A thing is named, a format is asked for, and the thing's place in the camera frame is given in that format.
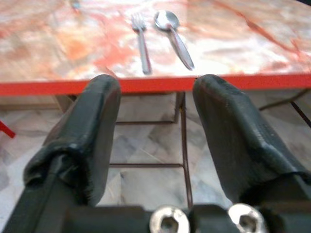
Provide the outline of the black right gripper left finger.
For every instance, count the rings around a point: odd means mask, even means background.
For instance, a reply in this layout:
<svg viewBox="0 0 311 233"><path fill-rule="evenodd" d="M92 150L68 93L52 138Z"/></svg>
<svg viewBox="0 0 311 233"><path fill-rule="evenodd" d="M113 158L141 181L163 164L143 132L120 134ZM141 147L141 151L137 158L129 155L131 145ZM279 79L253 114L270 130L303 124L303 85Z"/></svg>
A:
<svg viewBox="0 0 311 233"><path fill-rule="evenodd" d="M66 212L94 206L105 190L121 87L93 78L23 172L24 189L6 233L59 233Z"/></svg>

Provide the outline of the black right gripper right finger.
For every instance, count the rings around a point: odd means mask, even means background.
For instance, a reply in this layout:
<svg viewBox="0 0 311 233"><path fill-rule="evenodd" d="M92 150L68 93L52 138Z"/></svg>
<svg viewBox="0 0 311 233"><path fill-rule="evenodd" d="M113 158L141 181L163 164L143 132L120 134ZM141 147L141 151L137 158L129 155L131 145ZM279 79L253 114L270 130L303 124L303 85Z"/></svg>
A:
<svg viewBox="0 0 311 233"><path fill-rule="evenodd" d="M311 199L311 174L242 91L208 74L195 81L193 98L229 200L258 205Z"/></svg>

